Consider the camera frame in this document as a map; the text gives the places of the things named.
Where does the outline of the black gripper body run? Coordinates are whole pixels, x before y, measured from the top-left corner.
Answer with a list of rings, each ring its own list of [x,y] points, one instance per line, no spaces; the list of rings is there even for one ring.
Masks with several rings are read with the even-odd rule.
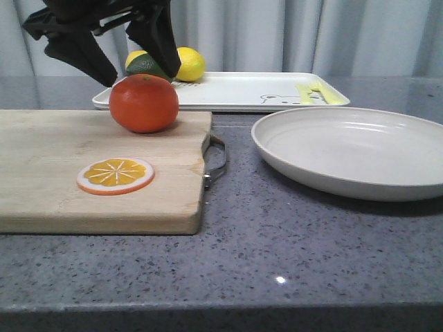
[[[91,31],[102,35],[123,23],[146,29],[149,36],[170,40],[169,1],[45,1],[23,28],[34,39],[43,35]]]

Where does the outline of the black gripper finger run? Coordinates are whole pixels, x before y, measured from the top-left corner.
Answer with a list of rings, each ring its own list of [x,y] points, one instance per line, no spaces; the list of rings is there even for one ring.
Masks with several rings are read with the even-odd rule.
[[[148,52],[164,73],[175,77],[181,66],[172,29],[170,3],[137,3],[126,33]]]
[[[48,38],[44,52],[53,59],[65,62],[110,87],[118,73],[103,53],[92,33],[67,33]]]

